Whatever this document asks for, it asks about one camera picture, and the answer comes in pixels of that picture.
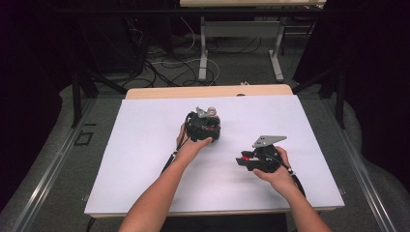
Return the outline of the person's left hand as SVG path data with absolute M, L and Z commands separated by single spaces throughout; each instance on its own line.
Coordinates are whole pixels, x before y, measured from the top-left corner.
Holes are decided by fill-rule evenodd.
M 179 135 L 176 139 L 177 155 L 175 162 L 180 164 L 183 163 L 185 165 L 190 164 L 198 155 L 198 153 L 203 148 L 211 144 L 212 141 L 213 139 L 211 137 L 208 137 L 204 140 L 192 141 L 186 134 L 185 125 L 182 124 L 180 127 Z

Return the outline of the aluminium floor rail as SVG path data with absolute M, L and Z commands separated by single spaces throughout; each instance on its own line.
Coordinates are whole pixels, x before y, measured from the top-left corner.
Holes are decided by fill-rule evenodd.
M 14 223 L 5 232 L 90 232 L 94 220 L 84 210 L 101 155 L 97 103 L 85 103 L 76 127 L 59 123 L 52 132 L 12 201 Z M 74 145 L 81 131 L 94 134 L 88 146 Z
M 332 124 L 337 130 L 337 133 L 347 151 L 347 157 L 350 162 L 350 166 L 356 176 L 356 179 L 362 189 L 362 193 L 366 199 L 367 205 L 372 211 L 378 227 L 381 232 L 396 232 L 395 225 L 393 224 L 389 214 L 387 213 L 385 206 L 383 205 L 381 198 L 369 178 L 369 173 L 360 157 L 357 149 L 354 147 L 350 140 L 346 130 L 344 130 L 336 119 L 336 112 L 333 110 L 333 105 L 330 100 L 322 100 L 322 104 L 327 111 L 327 114 L 331 118 Z

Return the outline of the black square floor frame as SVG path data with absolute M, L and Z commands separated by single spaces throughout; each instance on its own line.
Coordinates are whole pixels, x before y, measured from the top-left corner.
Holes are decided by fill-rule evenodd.
M 77 138 L 75 139 L 74 145 L 75 146 L 88 146 L 89 143 L 91 142 L 93 135 L 94 134 L 92 132 L 82 130 L 77 136 Z

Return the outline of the black metal stand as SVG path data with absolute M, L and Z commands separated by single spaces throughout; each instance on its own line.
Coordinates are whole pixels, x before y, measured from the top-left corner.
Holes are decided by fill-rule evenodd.
M 82 56 L 79 54 L 80 48 L 74 46 L 70 48 L 72 53 L 72 86 L 73 86 L 73 127 L 76 127 L 82 119 L 81 93 L 84 93 L 88 98 L 96 98 L 99 95 L 95 80 L 103 85 L 117 91 L 119 94 L 125 95 L 128 90 L 113 81 L 107 79 L 103 75 L 93 71 L 85 65 Z
M 335 118 L 338 125 L 345 129 L 344 125 L 344 97 L 345 97 L 345 68 L 340 65 L 333 65 L 324 72 L 310 78 L 307 82 L 299 84 L 292 89 L 294 94 L 305 90 L 311 85 L 321 82 L 319 89 L 319 97 L 321 99 L 329 99 L 332 94 L 336 94 Z

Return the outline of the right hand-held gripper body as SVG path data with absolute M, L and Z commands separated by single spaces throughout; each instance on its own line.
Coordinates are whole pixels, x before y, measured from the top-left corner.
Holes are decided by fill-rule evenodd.
M 253 143 L 252 155 L 256 160 L 250 162 L 249 170 L 259 169 L 265 173 L 274 173 L 281 166 L 285 166 L 275 143 L 286 139 L 286 136 L 260 135 Z

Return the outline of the black horizontal metal bar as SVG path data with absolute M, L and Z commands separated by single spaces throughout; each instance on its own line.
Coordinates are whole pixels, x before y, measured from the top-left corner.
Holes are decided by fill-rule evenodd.
M 240 8 L 210 8 L 210 9 L 176 9 L 176 10 L 84 10 L 84 9 L 58 9 L 54 12 L 66 15 L 321 15 L 323 10 L 298 10 L 298 9 L 240 9 Z

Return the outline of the dark curtain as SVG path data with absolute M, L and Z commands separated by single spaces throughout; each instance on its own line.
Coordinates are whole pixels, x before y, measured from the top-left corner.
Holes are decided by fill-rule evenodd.
M 352 44 L 345 100 L 362 129 L 362 154 L 410 192 L 410 0 L 327 0 L 353 15 L 320 18 L 293 79 L 303 84 Z
M 45 144 L 70 84 L 41 1 L 0 0 L 0 211 Z

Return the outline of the white table mat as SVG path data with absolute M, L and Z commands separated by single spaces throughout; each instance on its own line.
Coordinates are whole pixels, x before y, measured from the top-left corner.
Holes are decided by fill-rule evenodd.
M 294 95 L 124 100 L 103 153 L 85 207 L 93 217 L 125 214 L 161 174 L 176 148 L 187 114 L 214 107 L 220 139 L 204 148 L 186 169 L 172 215 L 286 212 L 289 206 L 265 181 L 236 159 L 261 135 L 279 137 L 308 202 L 333 210 L 344 202 L 299 99 Z

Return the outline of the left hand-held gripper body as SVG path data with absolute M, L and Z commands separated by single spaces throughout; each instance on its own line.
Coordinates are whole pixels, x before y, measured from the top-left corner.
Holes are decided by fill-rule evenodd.
M 204 140 L 211 137 L 213 141 L 220 139 L 220 117 L 211 117 L 208 109 L 197 107 L 190 112 L 185 121 L 185 130 L 192 141 Z

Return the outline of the person's right hand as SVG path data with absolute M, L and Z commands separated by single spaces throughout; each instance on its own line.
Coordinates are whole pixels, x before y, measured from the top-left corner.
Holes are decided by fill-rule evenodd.
M 274 173 L 265 173 L 259 169 L 253 169 L 252 172 L 258 178 L 267 181 L 281 196 L 288 198 L 289 196 L 299 193 L 300 191 L 297 184 L 287 171 L 287 169 L 290 168 L 290 164 L 286 151 L 279 146 L 277 146 L 276 149 L 279 152 L 285 166 L 281 166 Z

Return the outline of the white desk with metal legs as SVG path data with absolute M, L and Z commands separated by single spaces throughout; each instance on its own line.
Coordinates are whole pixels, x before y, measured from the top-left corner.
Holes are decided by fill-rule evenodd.
M 322 8 L 327 0 L 180 0 L 180 6 L 189 10 L 305 10 L 307 7 Z M 284 81 L 278 62 L 278 53 L 284 37 L 285 16 L 276 16 L 273 21 L 260 20 L 208 20 L 200 17 L 201 57 L 199 63 L 198 80 L 204 81 L 207 76 L 208 38 L 274 38 L 275 46 L 269 51 L 274 79 Z

